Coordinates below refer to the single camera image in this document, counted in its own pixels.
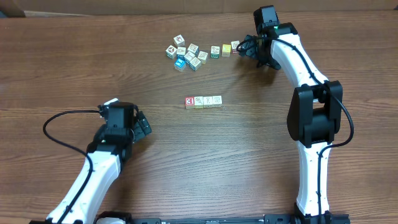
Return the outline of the yellow-sided block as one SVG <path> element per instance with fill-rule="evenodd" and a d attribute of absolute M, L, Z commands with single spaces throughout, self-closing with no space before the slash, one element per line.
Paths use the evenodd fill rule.
<path fill-rule="evenodd" d="M 204 101 L 202 96 L 194 97 L 194 108 L 195 109 L 204 108 Z"/>

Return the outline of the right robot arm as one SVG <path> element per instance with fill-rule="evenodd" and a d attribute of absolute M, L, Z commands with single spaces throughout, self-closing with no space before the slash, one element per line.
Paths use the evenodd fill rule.
<path fill-rule="evenodd" d="M 241 56 L 283 70 L 294 88 L 287 129 L 299 153 L 300 184 L 295 223 L 334 223 L 327 199 L 328 156 L 340 130 L 343 87 L 329 81 L 313 64 L 290 22 L 281 23 L 273 5 L 253 13 L 256 35 L 247 35 L 236 47 Z"/>

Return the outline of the red number three block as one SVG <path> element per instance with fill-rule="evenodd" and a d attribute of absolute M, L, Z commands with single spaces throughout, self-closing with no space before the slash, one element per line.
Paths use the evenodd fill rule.
<path fill-rule="evenodd" d="M 188 96 L 185 98 L 185 108 L 186 109 L 194 109 L 195 108 L 195 99 L 193 96 Z"/>

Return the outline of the white block orange side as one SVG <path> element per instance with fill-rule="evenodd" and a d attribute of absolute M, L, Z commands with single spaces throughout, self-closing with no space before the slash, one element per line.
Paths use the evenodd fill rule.
<path fill-rule="evenodd" d="M 222 96 L 212 96 L 213 107 L 222 107 L 223 101 Z"/>

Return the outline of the green letter R block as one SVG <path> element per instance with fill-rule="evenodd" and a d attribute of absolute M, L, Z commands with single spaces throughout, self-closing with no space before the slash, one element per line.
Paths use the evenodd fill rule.
<path fill-rule="evenodd" d="M 204 96 L 203 97 L 203 107 L 204 108 L 212 108 L 213 107 L 213 97 L 212 96 Z"/>

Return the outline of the blue-sided block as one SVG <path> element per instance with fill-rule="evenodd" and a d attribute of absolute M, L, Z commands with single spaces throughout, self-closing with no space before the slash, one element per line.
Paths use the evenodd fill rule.
<path fill-rule="evenodd" d="M 185 67 L 186 67 L 186 62 L 184 59 L 181 58 L 176 59 L 174 63 L 174 68 L 176 70 L 178 70 L 179 72 L 183 72 L 185 70 Z"/>

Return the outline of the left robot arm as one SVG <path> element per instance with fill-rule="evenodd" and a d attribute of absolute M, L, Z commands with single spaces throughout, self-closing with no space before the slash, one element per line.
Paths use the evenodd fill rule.
<path fill-rule="evenodd" d="M 47 132 L 47 125 L 55 118 L 76 113 L 98 113 L 105 120 L 85 151 L 55 139 Z M 85 157 L 70 190 L 42 223 L 94 223 L 104 196 L 131 158 L 134 143 L 152 132 L 147 118 L 137 105 L 121 102 L 117 98 L 99 105 L 97 110 L 58 113 L 46 120 L 42 129 L 53 142 Z"/>

